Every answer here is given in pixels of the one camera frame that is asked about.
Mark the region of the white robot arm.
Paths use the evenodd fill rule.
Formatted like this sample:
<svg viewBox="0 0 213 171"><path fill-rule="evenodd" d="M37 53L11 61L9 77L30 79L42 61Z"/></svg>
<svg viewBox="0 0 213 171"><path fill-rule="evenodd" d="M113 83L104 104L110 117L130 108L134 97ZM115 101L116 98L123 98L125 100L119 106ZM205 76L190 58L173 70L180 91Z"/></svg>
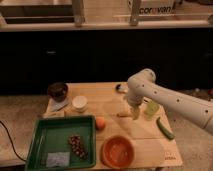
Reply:
<svg viewBox="0 0 213 171"><path fill-rule="evenodd" d="M213 136L213 102L159 86L151 69L143 69L127 80L127 103L138 108L144 97L180 113L184 118Z"/></svg>

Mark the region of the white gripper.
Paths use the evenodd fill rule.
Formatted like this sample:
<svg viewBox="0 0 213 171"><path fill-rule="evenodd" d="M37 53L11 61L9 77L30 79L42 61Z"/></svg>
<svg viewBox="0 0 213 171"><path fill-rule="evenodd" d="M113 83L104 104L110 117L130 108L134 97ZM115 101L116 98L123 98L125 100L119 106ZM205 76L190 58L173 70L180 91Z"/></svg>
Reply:
<svg viewBox="0 0 213 171"><path fill-rule="evenodd" d="M131 106L130 111L132 114L132 119L137 120L140 116L140 107L139 106L143 102L143 97L138 96L132 90L128 90L127 93L125 94L124 99Z"/></svg>

